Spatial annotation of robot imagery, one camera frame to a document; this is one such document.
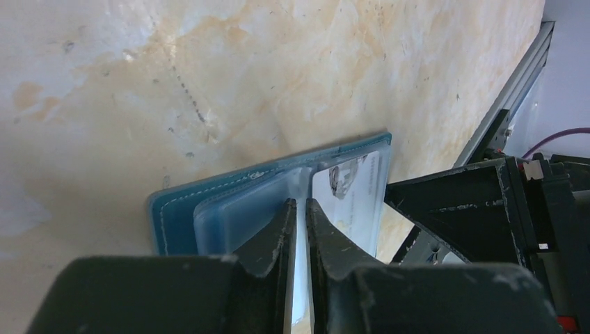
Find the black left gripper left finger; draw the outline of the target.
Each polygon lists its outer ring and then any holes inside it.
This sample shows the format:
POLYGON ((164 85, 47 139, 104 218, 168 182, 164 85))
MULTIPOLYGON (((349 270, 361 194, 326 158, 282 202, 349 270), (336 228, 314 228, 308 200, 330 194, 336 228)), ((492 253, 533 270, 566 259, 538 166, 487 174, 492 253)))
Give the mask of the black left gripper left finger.
POLYGON ((294 199, 227 255, 92 256, 69 263, 29 333, 289 333, 294 199))

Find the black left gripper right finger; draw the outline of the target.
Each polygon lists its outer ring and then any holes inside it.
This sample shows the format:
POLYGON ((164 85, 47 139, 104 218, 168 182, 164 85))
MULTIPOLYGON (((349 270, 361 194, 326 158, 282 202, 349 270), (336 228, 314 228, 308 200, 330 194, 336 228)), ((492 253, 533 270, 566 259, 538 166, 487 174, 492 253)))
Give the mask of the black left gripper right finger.
POLYGON ((384 264, 306 202, 313 333, 560 333, 541 284, 514 264, 384 264))

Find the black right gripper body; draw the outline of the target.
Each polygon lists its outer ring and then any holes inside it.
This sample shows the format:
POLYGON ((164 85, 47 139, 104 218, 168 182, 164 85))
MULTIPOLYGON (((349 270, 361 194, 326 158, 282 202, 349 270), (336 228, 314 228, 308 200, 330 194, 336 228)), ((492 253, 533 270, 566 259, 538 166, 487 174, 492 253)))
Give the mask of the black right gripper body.
POLYGON ((530 217, 532 272, 564 333, 589 332, 589 159, 554 154, 516 160, 530 217))

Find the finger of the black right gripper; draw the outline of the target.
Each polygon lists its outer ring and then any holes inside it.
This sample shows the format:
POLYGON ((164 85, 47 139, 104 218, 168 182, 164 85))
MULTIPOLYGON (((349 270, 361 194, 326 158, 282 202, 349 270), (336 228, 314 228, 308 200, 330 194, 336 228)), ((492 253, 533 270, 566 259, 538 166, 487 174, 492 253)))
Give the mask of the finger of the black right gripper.
POLYGON ((391 183, 384 201, 464 262, 531 263, 536 240, 517 159, 391 183))

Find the blue card holder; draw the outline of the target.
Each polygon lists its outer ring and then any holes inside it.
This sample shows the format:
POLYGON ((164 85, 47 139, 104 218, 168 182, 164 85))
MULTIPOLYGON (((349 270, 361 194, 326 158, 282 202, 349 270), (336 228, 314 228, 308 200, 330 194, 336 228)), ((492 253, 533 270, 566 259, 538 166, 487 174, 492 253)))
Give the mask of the blue card holder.
POLYGON ((388 148, 389 132, 308 150, 153 193, 147 202, 157 255, 232 253, 270 222, 287 199, 311 198, 321 163, 388 148))

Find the silver VIP credit card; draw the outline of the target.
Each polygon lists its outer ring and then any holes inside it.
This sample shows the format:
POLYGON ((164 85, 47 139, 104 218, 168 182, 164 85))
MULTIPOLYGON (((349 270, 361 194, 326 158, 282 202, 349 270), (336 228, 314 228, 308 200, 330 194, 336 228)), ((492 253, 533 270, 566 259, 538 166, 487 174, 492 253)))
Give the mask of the silver VIP credit card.
MULTIPOLYGON (((328 220, 371 256, 376 255, 382 201, 391 153, 368 149, 321 163, 310 177, 310 192, 328 220)), ((292 332, 301 333, 309 319, 305 209, 298 210, 292 332)))

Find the aluminium frame rail front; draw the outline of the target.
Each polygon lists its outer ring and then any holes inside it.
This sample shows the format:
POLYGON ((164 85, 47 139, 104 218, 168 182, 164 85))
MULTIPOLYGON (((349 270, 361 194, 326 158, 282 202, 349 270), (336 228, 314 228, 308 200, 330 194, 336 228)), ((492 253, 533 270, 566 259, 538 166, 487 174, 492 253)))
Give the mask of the aluminium frame rail front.
MULTIPOLYGON (((505 148, 510 137, 509 124, 518 114, 518 108, 546 64, 554 29, 554 21, 541 23, 535 39, 453 167, 483 161, 485 157, 491 155, 491 150, 505 148)), ((456 252, 442 242, 436 241, 418 226, 412 228, 391 260, 393 264, 462 264, 464 262, 456 252)))

